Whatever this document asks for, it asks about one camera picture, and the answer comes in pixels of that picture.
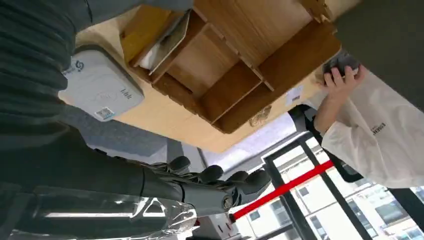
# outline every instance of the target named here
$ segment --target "black object in hand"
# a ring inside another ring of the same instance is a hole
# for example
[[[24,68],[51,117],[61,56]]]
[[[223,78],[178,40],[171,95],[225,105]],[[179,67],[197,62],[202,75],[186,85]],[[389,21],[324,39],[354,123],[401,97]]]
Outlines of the black object in hand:
[[[332,68],[337,68],[342,77],[345,76],[345,67],[350,66],[353,70],[359,68],[360,62],[350,55],[346,50],[342,49],[336,56],[330,59],[323,66],[323,72],[332,73]]]

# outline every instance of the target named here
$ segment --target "wooden shelf unit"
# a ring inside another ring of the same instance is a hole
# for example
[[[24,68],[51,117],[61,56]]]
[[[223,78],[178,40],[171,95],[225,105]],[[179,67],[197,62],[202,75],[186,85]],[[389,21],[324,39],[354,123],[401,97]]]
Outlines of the wooden shelf unit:
[[[248,2],[195,1],[185,38],[151,76],[128,67],[216,129],[234,132],[341,47],[331,23],[312,21],[300,4]],[[276,22],[281,9],[292,22]],[[240,11],[268,14],[246,19]]]

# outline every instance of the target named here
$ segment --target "plastic wrap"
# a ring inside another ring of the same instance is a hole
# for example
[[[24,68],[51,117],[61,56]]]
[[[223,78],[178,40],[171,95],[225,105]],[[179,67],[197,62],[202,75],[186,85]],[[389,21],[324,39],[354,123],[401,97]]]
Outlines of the plastic wrap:
[[[9,240],[161,239],[190,230],[197,219],[193,206],[157,197],[11,189],[0,191],[0,204],[9,206],[0,227],[12,226]]]

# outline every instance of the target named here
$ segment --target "qr code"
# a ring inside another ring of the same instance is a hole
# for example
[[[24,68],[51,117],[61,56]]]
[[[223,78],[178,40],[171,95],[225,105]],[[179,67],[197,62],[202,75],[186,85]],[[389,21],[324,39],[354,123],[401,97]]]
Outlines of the qr code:
[[[102,108],[100,111],[97,111],[95,114],[101,117],[103,120],[111,118],[115,115],[115,113],[112,110],[110,110],[108,107]]]

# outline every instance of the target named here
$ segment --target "red bar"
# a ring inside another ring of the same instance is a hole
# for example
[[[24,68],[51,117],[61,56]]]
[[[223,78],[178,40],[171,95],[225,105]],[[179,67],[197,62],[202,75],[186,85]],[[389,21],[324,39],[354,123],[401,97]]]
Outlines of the red bar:
[[[292,188],[296,187],[299,184],[304,183],[305,181],[317,176],[318,174],[322,174],[327,169],[329,169],[333,166],[334,165],[333,165],[333,162],[331,160],[328,160],[328,161],[324,162],[323,164],[316,166],[314,169],[312,169],[312,170],[306,172],[305,174],[289,181],[288,183],[278,187],[277,189],[268,193],[267,195],[263,196],[262,198],[259,198],[258,200],[252,202],[251,204],[249,204],[249,205],[243,207],[242,209],[236,211],[233,215],[234,220],[237,220],[237,219],[243,217],[244,215],[246,215],[246,214],[250,213],[251,211],[259,208],[260,206],[268,203],[269,201],[277,198],[278,196],[287,193]]]

